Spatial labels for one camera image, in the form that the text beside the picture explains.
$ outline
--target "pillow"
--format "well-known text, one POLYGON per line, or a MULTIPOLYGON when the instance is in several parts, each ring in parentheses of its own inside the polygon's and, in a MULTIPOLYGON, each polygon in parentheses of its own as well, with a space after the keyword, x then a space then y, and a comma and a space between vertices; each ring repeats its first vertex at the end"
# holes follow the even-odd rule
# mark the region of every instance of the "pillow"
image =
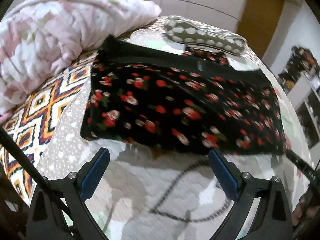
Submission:
POLYGON ((26 0, 0 22, 0 122, 82 50, 154 21, 161 8, 143 0, 26 0))
POLYGON ((238 34, 177 15, 168 17, 164 30, 165 36, 171 41, 202 45, 235 56, 240 56, 247 45, 247 40, 238 34))

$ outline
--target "blue gripper pad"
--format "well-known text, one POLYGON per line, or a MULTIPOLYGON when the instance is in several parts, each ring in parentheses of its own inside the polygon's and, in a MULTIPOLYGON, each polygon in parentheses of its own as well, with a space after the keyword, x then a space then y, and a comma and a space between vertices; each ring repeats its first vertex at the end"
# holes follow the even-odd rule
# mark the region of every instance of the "blue gripper pad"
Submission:
POLYGON ((238 183, 214 150, 209 152, 209 165, 228 199, 239 199, 238 183))
POLYGON ((109 163, 110 153, 108 149, 104 149, 81 182, 81 193, 79 197, 82 202, 92 198, 109 163))

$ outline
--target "metal screw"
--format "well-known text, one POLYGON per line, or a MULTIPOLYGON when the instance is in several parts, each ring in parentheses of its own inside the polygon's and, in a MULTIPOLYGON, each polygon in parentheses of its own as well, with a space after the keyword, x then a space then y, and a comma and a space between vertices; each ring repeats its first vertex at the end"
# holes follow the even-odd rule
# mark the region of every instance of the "metal screw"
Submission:
POLYGON ((281 179, 279 178, 279 176, 273 176, 272 178, 273 178, 273 180, 274 180, 275 182, 280 182, 280 181, 281 181, 281 179))
POLYGON ((242 173, 242 177, 244 179, 250 179, 251 178, 251 174, 245 171, 245 172, 242 173))
POLYGON ((68 178, 69 179, 73 179, 73 178, 75 178, 77 176, 77 173, 76 172, 70 172, 69 174, 68 174, 68 178))

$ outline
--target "bed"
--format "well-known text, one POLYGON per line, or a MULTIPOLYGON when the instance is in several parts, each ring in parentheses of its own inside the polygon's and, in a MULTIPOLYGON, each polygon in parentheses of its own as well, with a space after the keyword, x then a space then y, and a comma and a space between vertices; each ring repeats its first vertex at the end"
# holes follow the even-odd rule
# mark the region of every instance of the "bed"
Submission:
MULTIPOLYGON (((132 32, 119 38, 140 45, 156 39, 155 33, 161 39, 165 20, 166 17, 159 17, 143 30, 135 32, 130 39, 132 32), (149 31, 153 32, 152 37, 148 36, 149 31)), ((172 47, 168 49, 162 41, 153 42, 151 46, 160 46, 156 49, 171 50, 173 53, 179 50, 172 47)), ((15 109, 4 129, 48 179, 63 178, 71 171, 78 171, 100 147, 110 150, 109 168, 93 198, 86 201, 88 209, 109 239, 147 239, 153 236, 155 230, 162 232, 156 239, 210 237, 233 202, 225 197, 217 180, 209 174, 205 157, 175 154, 155 160, 151 158, 147 147, 101 139, 88 142, 80 137, 85 103, 90 92, 88 77, 96 53, 83 53, 61 74, 48 79, 29 95, 24 104, 15 109), (168 166, 168 163, 174 162, 180 164, 168 166)), ((292 149, 310 162, 300 123, 276 78, 249 47, 243 59, 247 62, 245 70, 261 68, 279 91, 284 131, 292 142, 292 149)), ((291 208, 307 189, 307 179, 285 157, 264 155, 227 158, 241 171, 249 171, 258 178, 270 179, 275 174, 280 176, 291 208)), ((16 191, 29 204, 35 183, 3 148, 0 149, 0 162, 16 191)), ((252 221, 257 204, 254 203, 249 213, 242 235, 249 229, 250 218, 252 221)))

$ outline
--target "geometric patterned blanket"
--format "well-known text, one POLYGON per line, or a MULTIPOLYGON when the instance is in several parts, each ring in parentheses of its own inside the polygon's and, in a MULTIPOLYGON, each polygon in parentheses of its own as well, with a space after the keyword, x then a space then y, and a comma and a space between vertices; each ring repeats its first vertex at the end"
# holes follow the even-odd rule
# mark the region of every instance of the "geometric patterned blanket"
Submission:
MULTIPOLYGON (((59 75, 47 79, 2 125, 34 166, 50 142, 63 109, 90 76, 95 56, 96 50, 84 53, 59 75)), ((29 204, 32 179, 2 145, 0 163, 20 197, 29 204)))

